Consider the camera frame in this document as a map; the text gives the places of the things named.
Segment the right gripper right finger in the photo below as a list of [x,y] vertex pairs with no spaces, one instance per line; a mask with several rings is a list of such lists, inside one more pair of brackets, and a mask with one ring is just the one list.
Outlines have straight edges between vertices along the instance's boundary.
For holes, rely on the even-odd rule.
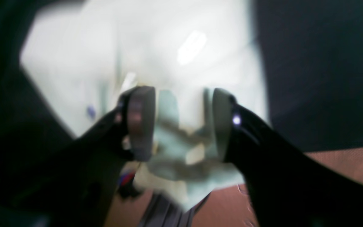
[[213,92],[213,124],[261,227],[363,227],[362,184],[305,156],[224,89]]

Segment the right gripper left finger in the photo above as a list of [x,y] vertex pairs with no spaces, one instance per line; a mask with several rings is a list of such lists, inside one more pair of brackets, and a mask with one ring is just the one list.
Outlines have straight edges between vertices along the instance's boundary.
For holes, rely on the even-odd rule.
[[102,227],[125,163],[152,155],[155,95],[123,92],[69,147],[0,180],[0,227]]

